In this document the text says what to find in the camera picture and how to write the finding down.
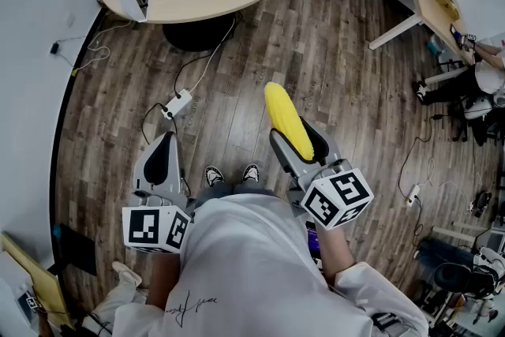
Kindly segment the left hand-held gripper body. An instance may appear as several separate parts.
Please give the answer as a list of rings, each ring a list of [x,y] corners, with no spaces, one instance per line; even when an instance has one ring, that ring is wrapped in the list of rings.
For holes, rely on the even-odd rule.
[[[179,253],[195,200],[183,193],[135,190],[122,208],[124,245],[146,253]]]

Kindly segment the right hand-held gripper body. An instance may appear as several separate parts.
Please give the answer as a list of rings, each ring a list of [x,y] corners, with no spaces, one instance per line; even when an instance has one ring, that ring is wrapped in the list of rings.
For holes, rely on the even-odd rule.
[[[361,171],[346,159],[317,167],[292,180],[289,202],[295,215],[309,214],[325,230],[355,220],[374,195]]]

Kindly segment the yellow corn cob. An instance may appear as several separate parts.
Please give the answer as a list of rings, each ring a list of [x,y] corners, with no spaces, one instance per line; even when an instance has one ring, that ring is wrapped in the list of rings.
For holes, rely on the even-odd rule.
[[[312,142],[284,87],[272,81],[268,82],[264,88],[264,97],[272,127],[287,138],[303,159],[312,160]]]

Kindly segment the person's right forearm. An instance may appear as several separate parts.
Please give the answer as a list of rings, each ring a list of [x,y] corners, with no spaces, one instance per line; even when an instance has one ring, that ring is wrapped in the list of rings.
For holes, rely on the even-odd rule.
[[[342,227],[325,230],[321,225],[316,224],[316,233],[324,278],[328,284],[334,285],[337,274],[354,266],[356,260],[350,251]]]

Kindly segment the person's left forearm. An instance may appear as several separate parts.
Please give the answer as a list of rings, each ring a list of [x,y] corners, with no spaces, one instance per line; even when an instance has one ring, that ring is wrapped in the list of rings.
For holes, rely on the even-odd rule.
[[[170,292],[178,283],[181,259],[179,254],[154,253],[146,304],[164,310]]]

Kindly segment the person's right shoe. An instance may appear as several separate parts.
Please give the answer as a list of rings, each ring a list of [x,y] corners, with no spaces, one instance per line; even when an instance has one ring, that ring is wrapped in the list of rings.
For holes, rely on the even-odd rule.
[[[260,172],[259,172],[258,166],[254,163],[249,164],[244,169],[241,180],[243,182],[247,182],[247,181],[251,180],[251,181],[258,183],[260,180]]]

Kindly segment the person's shoe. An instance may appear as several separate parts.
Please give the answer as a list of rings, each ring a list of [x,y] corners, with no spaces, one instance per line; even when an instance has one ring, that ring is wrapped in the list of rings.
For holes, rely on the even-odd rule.
[[[260,180],[260,172],[259,172],[258,166],[254,163],[249,164],[244,169],[241,180],[243,182],[247,182],[247,181],[251,180],[251,181],[258,183]]]
[[[205,178],[209,187],[213,187],[218,182],[224,182],[223,174],[214,166],[207,166],[205,168]]]

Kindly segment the person's left shoe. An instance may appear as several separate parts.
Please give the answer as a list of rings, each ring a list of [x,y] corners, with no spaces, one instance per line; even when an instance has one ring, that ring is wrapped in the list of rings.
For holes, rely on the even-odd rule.
[[[209,187],[213,187],[218,182],[224,182],[223,174],[214,166],[207,166],[205,168],[205,178]]]

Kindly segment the phone with purple screen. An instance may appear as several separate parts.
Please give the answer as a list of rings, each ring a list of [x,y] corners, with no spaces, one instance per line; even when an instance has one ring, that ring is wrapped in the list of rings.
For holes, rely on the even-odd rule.
[[[305,223],[305,226],[307,229],[309,249],[313,250],[313,251],[319,251],[320,245],[319,245],[319,240],[318,240],[318,236],[317,236],[317,232],[316,232],[315,223],[307,221]]]

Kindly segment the person's grey trousers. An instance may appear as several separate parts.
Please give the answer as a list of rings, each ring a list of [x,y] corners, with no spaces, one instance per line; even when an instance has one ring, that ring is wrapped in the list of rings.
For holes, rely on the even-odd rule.
[[[213,186],[209,186],[199,191],[196,198],[196,207],[203,205],[211,199],[219,199],[238,194],[260,194],[275,197],[276,194],[270,189],[264,189],[259,183],[251,180],[240,184],[231,185],[225,182],[216,182]]]

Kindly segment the black flat panel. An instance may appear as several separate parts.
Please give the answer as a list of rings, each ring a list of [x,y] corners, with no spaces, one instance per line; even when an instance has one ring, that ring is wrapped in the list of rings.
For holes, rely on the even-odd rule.
[[[55,274],[69,264],[96,276],[95,242],[64,224],[54,224],[53,235],[58,246],[58,259],[54,263]]]

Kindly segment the light wooden desk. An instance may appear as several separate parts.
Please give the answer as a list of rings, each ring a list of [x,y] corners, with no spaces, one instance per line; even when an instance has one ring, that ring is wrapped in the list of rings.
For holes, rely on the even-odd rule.
[[[49,318],[58,326],[74,329],[58,277],[41,267],[5,232],[2,232],[1,240],[2,248],[30,275],[35,296]]]

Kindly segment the black office chair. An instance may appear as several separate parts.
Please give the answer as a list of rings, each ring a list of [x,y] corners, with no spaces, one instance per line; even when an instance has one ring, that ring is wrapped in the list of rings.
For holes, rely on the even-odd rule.
[[[437,286],[472,298],[489,298],[505,280],[505,257],[481,247],[471,253],[436,238],[424,238],[417,260],[434,271]]]

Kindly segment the yellow plastic item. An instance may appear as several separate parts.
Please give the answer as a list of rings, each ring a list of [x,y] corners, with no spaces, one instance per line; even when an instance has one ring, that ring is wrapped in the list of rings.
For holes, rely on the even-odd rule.
[[[435,0],[442,10],[449,16],[451,21],[460,19],[459,8],[454,0]]]

